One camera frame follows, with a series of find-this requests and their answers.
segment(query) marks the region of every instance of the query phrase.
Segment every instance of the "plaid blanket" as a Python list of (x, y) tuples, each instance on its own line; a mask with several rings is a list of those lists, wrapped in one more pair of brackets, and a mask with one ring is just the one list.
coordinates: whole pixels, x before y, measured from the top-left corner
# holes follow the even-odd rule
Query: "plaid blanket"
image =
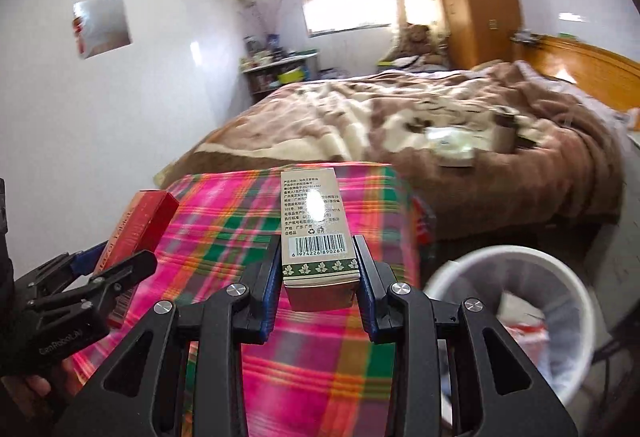
[[(420, 213), (394, 170), (372, 163), (306, 166), (334, 166), (351, 232), (364, 235), (373, 258), (389, 263), (398, 279), (417, 285)], [(262, 257), (280, 232), (281, 169), (194, 175), (171, 187), (180, 207), (156, 250), (158, 269), (140, 284), (124, 327), (74, 356), (83, 382), (156, 301), (202, 301)], [(196, 352), (193, 344), (183, 435), (191, 433)], [(267, 344), (242, 348), (249, 435), (382, 436), (393, 357), (393, 345), (370, 344), (357, 306), (293, 312), (283, 293)]]

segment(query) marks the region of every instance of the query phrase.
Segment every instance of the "product box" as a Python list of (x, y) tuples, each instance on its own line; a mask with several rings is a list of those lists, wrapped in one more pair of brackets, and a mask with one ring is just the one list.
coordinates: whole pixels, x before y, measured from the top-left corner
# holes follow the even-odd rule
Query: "product box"
[(333, 168), (280, 174), (282, 276), (294, 311), (350, 307), (360, 283)]
[[(169, 192), (143, 190), (136, 193), (100, 255), (94, 274), (135, 255), (138, 251), (156, 250), (177, 209), (178, 201)], [(136, 289), (137, 287), (133, 287), (118, 296), (117, 304), (107, 319), (111, 327), (122, 327)]]

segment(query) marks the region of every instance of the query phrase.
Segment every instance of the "black gripper frame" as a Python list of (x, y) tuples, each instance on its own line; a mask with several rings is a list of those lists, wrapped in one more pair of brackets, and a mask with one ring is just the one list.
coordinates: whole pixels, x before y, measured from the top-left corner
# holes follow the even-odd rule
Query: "black gripper frame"
[[(439, 436), (437, 340), (447, 341), (454, 435), (577, 436), (544, 378), (486, 308), (432, 301), (394, 286), (353, 237), (360, 265), (363, 326), (373, 343), (395, 343), (386, 435)], [(186, 364), (199, 341), (193, 388), (193, 437), (245, 437), (241, 343), (262, 344), (273, 327), (282, 284), (280, 237), (238, 285), (202, 303), (160, 301), (98, 367), (54, 430), (54, 437), (178, 437)]]
[(118, 296), (151, 276), (157, 262), (152, 252), (140, 251), (65, 291), (90, 273), (104, 245), (55, 257), (15, 281), (12, 311), (0, 330), (0, 377), (46, 375), (109, 334), (107, 317)]

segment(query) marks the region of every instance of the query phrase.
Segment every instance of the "wire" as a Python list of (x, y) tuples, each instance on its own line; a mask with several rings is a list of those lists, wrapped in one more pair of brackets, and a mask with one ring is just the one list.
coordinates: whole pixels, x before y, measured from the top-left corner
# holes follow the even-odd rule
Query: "wire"
[(593, 353), (591, 364), (595, 365), (596, 363), (601, 362), (603, 359), (609, 359), (609, 357), (613, 356), (624, 348), (625, 345), (622, 343), (622, 341), (613, 338), (609, 341), (609, 343), (604, 344)]
[(611, 375), (611, 365), (609, 362), (609, 357), (606, 357), (604, 360), (604, 385), (602, 387), (602, 397), (600, 398), (600, 407), (598, 408), (598, 412), (600, 416), (604, 414), (604, 411), (607, 409), (607, 398), (609, 397), (609, 381)]

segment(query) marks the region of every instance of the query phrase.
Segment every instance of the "comforter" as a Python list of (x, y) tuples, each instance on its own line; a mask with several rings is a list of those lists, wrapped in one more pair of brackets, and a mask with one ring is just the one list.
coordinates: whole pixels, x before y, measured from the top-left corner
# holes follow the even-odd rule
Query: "comforter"
[[(481, 151), (471, 168), (440, 166), (424, 127), (483, 136), (495, 105), (518, 111), (535, 147)], [(162, 187), (188, 174), (342, 161), (392, 164), (433, 209), (441, 239), (617, 214), (622, 196), (620, 147), (603, 122), (508, 63), (478, 75), (388, 71), (289, 84), (208, 134), (168, 168)]]

